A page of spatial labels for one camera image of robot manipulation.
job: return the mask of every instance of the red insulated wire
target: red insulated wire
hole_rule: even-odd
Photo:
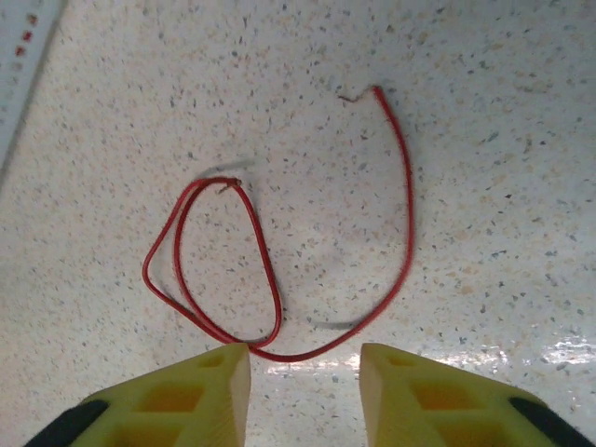
[[[263,228],[261,227],[261,223],[259,222],[259,217],[257,216],[256,211],[252,207],[251,200],[244,192],[244,189],[242,189],[242,186],[240,186],[240,180],[235,178],[212,177],[207,179],[198,179],[186,186],[183,193],[180,195],[180,198],[176,202],[176,205],[174,205],[174,208],[171,214],[169,215],[169,218],[166,221],[164,228],[161,230],[161,233],[159,233],[156,242],[153,244],[153,247],[151,247],[151,249],[149,250],[147,257],[145,258],[142,264],[142,279],[149,288],[149,290],[151,290],[166,304],[172,306],[178,312],[180,312],[185,317],[190,319],[193,323],[195,323],[200,329],[202,329],[204,332],[206,332],[219,342],[225,344],[248,343],[253,354],[264,359],[270,359],[273,361],[295,362],[312,359],[316,356],[319,356],[320,354],[323,354],[339,346],[341,343],[353,337],[358,332],[362,331],[365,327],[367,327],[369,324],[371,324],[373,320],[377,318],[389,306],[389,304],[391,304],[393,299],[399,293],[401,286],[403,285],[406,277],[408,276],[408,272],[410,271],[410,268],[412,266],[414,244],[413,176],[410,156],[408,154],[408,148],[406,146],[406,141],[403,137],[403,134],[401,133],[400,123],[393,114],[393,111],[391,110],[391,107],[389,106],[386,100],[383,90],[378,86],[374,86],[372,87],[372,92],[374,93],[375,98],[381,105],[381,108],[383,109],[386,118],[389,120],[391,128],[393,128],[393,131],[395,132],[395,136],[398,140],[398,145],[400,147],[401,160],[403,163],[403,169],[405,174],[406,198],[408,202],[408,231],[406,236],[405,258],[403,259],[400,272],[395,280],[395,283],[393,284],[393,287],[391,287],[391,290],[386,294],[385,298],[383,298],[383,300],[360,323],[358,323],[356,326],[354,326],[352,329],[345,332],[341,336],[337,337],[335,340],[329,342],[328,344],[318,347],[317,349],[314,349],[312,351],[304,352],[303,354],[282,355],[262,350],[263,347],[272,343],[279,334],[279,330],[281,328],[281,321],[283,320],[281,298],[279,296],[276,275],[273,271],[273,265],[271,264],[271,259],[269,259],[267,246],[264,241]],[[183,243],[183,230],[184,225],[186,223],[186,217],[188,216],[188,212],[193,206],[193,203],[195,202],[196,198],[205,189],[207,189],[209,186],[213,184],[222,184],[224,185],[224,188],[231,188],[234,191],[236,191],[236,193],[240,196],[249,216],[251,217],[252,228],[254,229],[254,234],[257,238],[257,243],[259,245],[259,252],[261,253],[261,257],[263,259],[264,271],[266,273],[267,281],[269,282],[269,287],[271,288],[271,293],[273,296],[273,305],[276,311],[276,321],[273,331],[271,331],[271,333],[269,333],[269,335],[267,335],[263,340],[258,342],[245,342],[244,340],[239,340],[235,336],[226,332],[216,323],[214,323],[213,320],[211,320],[211,318],[209,318],[195,302],[195,299],[191,295],[191,292],[188,290],[186,280],[184,279],[181,261],[181,246]],[[186,300],[186,302],[190,305],[190,309],[181,305],[173,298],[167,296],[163,291],[158,289],[149,278],[149,265],[154,255],[156,254],[157,249],[163,242],[166,234],[174,224],[174,273],[180,285],[183,297]]]

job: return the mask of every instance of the exposed wire end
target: exposed wire end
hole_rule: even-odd
[[[233,182],[230,184],[227,184],[226,186],[224,186],[222,189],[220,189],[217,194],[223,194],[225,191],[227,191],[228,189],[230,189],[233,186],[242,186],[242,181],[240,179],[233,179]]]
[[[358,102],[360,101],[364,96],[366,96],[366,94],[371,91],[372,89],[376,88],[377,86],[375,85],[369,85],[367,86],[358,96],[354,97],[354,98],[348,98],[347,96],[344,95],[339,95],[338,98],[342,101],[346,101],[346,102]]]

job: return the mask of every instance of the terrazzo floor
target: terrazzo floor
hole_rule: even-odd
[[[0,184],[0,445],[86,395],[218,344],[159,302],[141,263],[215,167],[251,191],[287,307],[253,357],[247,446],[362,446],[359,347],[379,342],[520,386],[596,440],[594,4],[588,1],[69,2]],[[185,273],[240,337],[273,306],[241,202],[189,216]],[[154,275],[177,291],[168,253]]]

